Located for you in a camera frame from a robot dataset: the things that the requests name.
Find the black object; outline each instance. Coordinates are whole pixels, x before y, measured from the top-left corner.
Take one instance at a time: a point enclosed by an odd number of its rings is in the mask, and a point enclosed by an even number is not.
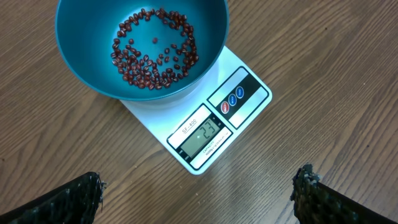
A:
[[[0,216],[0,223],[93,223],[105,189],[95,172],[69,181]]]
[[[293,178],[294,215],[301,224],[397,224],[319,182],[312,165],[304,165]]]

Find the bowl rim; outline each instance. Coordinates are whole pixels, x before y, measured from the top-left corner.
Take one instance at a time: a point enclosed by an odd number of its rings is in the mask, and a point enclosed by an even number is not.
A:
[[[196,79],[194,79],[194,80],[193,80],[192,82],[190,82],[188,85],[185,85],[183,88],[181,88],[181,89],[179,89],[179,90],[176,90],[176,91],[174,91],[174,92],[171,92],[171,93],[168,93],[168,94],[165,94],[165,95],[162,95],[162,96],[156,96],[156,97],[150,97],[150,98],[120,97],[120,96],[116,96],[116,95],[114,95],[114,94],[108,93],[108,92],[106,92],[106,91],[103,91],[103,90],[100,90],[100,89],[94,87],[93,85],[91,85],[91,84],[89,84],[88,82],[86,82],[86,80],[84,80],[81,76],[79,76],[79,74],[77,74],[77,72],[74,71],[74,69],[72,68],[72,66],[70,66],[68,60],[65,58],[65,56],[64,56],[64,54],[63,54],[63,51],[62,51],[62,48],[61,48],[61,45],[60,45],[60,42],[59,42],[59,39],[58,39],[58,12],[59,12],[60,5],[61,5],[62,0],[59,0],[59,1],[58,1],[58,4],[57,4],[57,11],[56,11],[56,13],[55,13],[55,40],[57,41],[57,46],[58,46],[58,49],[59,49],[59,51],[60,51],[60,53],[61,53],[62,59],[63,59],[63,61],[66,63],[66,65],[68,66],[69,70],[71,70],[72,73],[73,73],[81,82],[83,82],[85,85],[87,85],[87,86],[90,87],[91,89],[93,89],[93,90],[95,90],[95,91],[97,91],[98,93],[101,93],[101,94],[103,94],[103,95],[106,95],[106,96],[109,96],[109,97],[112,97],[112,98],[115,98],[115,99],[119,99],[119,100],[127,100],[127,101],[150,101],[150,100],[158,100],[158,99],[161,99],[161,98],[165,98],[165,97],[174,95],[174,94],[176,94],[176,93],[178,93],[178,92],[180,92],[180,91],[182,91],[182,90],[184,90],[184,89],[190,87],[190,86],[193,85],[195,82],[199,81],[199,79],[201,79],[201,78],[210,70],[210,68],[216,63],[218,57],[219,57],[220,54],[221,54],[221,51],[223,50],[223,48],[224,48],[224,46],[225,46],[226,39],[227,39],[227,37],[228,37],[228,31],[229,31],[229,9],[228,9],[228,3],[227,3],[227,0],[223,0],[223,1],[224,1],[225,11],[226,11],[226,26],[225,26],[225,29],[226,29],[226,30],[225,30],[225,35],[224,35],[223,44],[220,46],[220,49],[218,50],[218,53],[217,53],[216,57],[213,59],[213,61],[210,63],[210,65],[206,68],[206,70],[205,70],[202,74],[200,74],[199,76],[197,76]]]

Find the pile of beans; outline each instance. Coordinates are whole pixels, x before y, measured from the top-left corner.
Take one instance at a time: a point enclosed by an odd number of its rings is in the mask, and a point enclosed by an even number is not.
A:
[[[119,38],[126,37],[127,32],[132,31],[132,24],[138,26],[140,20],[145,18],[145,21],[150,21],[152,16],[157,16],[163,24],[168,25],[171,29],[182,30],[181,36],[187,38],[181,44],[181,48],[178,48],[177,44],[171,44],[171,49],[166,48],[155,60],[150,59],[148,55],[141,57],[141,52],[133,47],[133,39],[129,39],[129,44],[126,45],[125,49],[121,50],[119,48]],[[119,38],[114,39],[114,44],[112,45],[114,52],[111,57],[113,58],[113,65],[117,66],[118,72],[123,75],[123,80],[127,81],[129,85],[135,85],[141,89],[147,87],[149,90],[161,90],[163,87],[169,88],[173,82],[178,82],[187,77],[188,71],[198,62],[199,55],[197,54],[193,36],[193,26],[186,21],[187,16],[178,12],[166,12],[164,9],[156,11],[155,9],[150,11],[141,9],[140,13],[130,16],[124,23],[120,23],[120,30],[117,33]],[[156,44],[157,38],[155,37],[152,42]],[[172,58],[175,62],[173,67],[166,68],[164,72],[160,72],[159,67],[170,61],[168,54],[171,50],[174,50],[177,55],[184,55],[183,66],[177,63],[179,59],[174,56]]]

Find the blue bowl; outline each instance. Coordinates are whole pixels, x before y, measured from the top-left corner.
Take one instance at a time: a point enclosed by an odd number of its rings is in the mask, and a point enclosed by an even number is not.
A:
[[[187,22],[194,26],[197,54],[200,59],[189,71],[189,76],[171,87],[161,90],[138,89],[122,80],[118,68],[112,64],[113,39],[117,38],[119,23],[138,13],[141,8],[178,11],[187,15]],[[228,35],[229,13],[226,0],[60,0],[55,18],[57,44],[65,63],[70,70],[92,89],[120,100],[144,101],[170,96],[198,81],[216,62]],[[183,55],[178,56],[171,44],[181,44],[187,37],[180,30],[172,30],[168,25],[152,16],[149,22],[144,19],[139,25],[132,24],[132,31],[122,37],[120,49],[134,39],[132,45],[156,60],[166,47],[170,48],[170,62],[159,66],[159,72],[172,68],[174,56],[183,65]]]

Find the kitchen scale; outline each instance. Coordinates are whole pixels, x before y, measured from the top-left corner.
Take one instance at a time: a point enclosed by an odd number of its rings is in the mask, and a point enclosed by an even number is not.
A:
[[[192,174],[202,174],[272,99],[271,90],[224,46],[190,87],[159,100],[124,101]]]

